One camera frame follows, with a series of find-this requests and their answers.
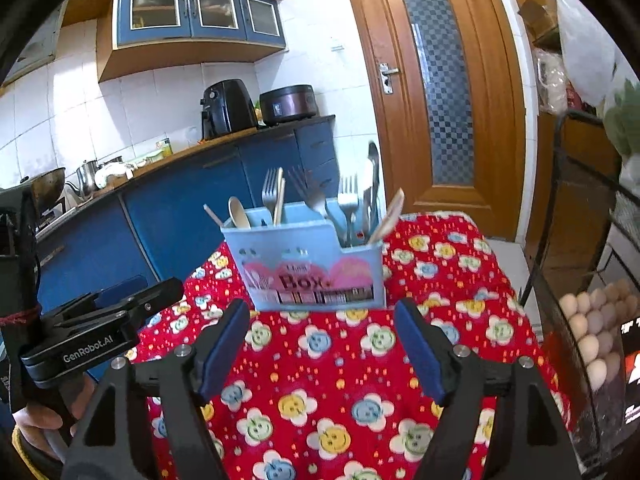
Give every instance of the checkered glass panel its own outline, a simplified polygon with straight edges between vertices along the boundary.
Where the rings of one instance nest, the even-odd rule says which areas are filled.
[[[427,101],[434,184],[472,186],[474,131],[460,31],[449,0],[404,0]]]

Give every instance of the red string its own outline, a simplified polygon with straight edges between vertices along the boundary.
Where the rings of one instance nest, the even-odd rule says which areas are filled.
[[[23,312],[17,312],[16,314],[9,314],[5,317],[0,317],[0,326],[6,325],[27,325],[32,323],[40,315],[40,305],[36,305],[29,310]]]

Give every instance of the hand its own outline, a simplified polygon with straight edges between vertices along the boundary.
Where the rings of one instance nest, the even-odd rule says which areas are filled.
[[[76,400],[71,404],[71,414],[79,420],[84,415],[91,396],[94,394],[95,383],[89,375],[84,375],[84,386]],[[52,458],[60,457],[51,449],[42,430],[58,430],[62,427],[60,416],[37,402],[29,402],[19,412],[14,413],[16,426],[22,432],[26,441],[33,447],[47,453]],[[71,428],[71,434],[75,434],[76,426]]]

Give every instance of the black air fryer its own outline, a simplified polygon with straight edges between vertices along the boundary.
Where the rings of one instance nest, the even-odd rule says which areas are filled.
[[[258,125],[254,104],[241,79],[225,79],[211,85],[204,91],[200,104],[203,140]]]

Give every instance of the table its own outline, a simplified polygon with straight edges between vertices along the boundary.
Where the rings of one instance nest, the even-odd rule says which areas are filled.
[[[383,250],[388,307],[409,296],[451,342],[483,358],[535,360],[563,420],[567,398],[509,280],[471,219],[405,215]],[[127,353],[133,362],[192,343],[232,298],[251,305],[225,243],[184,283]],[[465,479],[480,478],[494,421],[485,399]],[[164,478],[176,473],[159,399],[149,401]],[[442,410],[420,390],[389,310],[252,312],[245,344],[203,417],[231,480],[411,479]]]

